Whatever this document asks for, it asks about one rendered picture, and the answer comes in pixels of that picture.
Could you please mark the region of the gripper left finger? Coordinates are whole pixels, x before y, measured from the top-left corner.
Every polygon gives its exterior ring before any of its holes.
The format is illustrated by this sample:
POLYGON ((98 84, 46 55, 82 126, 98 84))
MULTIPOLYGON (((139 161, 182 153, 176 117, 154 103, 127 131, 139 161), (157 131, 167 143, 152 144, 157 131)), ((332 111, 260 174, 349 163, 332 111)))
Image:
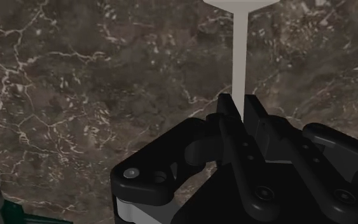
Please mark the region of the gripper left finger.
POLYGON ((110 173, 116 221, 275 221, 280 203, 265 161, 230 94, 205 119, 188 118, 110 173), (175 192, 215 162, 216 172, 182 206, 175 192))

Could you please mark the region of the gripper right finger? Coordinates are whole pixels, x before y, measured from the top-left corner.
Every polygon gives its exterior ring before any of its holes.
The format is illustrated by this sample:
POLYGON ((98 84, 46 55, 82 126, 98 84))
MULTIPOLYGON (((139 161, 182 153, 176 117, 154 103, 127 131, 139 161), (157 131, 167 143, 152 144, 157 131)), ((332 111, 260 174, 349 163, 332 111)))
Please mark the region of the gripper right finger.
POLYGON ((358 224, 358 139, 321 123, 297 129, 255 95, 245 96, 244 125, 265 160, 291 161, 326 218, 358 224))

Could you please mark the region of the white flat-headed spatula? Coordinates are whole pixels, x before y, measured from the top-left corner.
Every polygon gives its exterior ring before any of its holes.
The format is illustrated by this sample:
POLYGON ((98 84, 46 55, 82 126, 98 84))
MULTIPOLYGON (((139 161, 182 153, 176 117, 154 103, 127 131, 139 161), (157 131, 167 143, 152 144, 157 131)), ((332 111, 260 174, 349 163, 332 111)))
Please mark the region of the white flat-headed spatula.
POLYGON ((203 0, 203 2, 233 14, 233 50, 231 96, 244 121, 244 97, 249 13, 280 0, 203 0))

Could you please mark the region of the dark green box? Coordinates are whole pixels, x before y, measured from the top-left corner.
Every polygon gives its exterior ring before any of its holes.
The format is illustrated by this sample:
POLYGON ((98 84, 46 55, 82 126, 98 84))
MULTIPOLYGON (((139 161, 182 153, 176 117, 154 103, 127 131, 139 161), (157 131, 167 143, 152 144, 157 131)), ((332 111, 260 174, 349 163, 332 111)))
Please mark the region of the dark green box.
POLYGON ((4 199, 0 210, 4 224, 74 224, 71 221, 27 214, 20 204, 4 199))

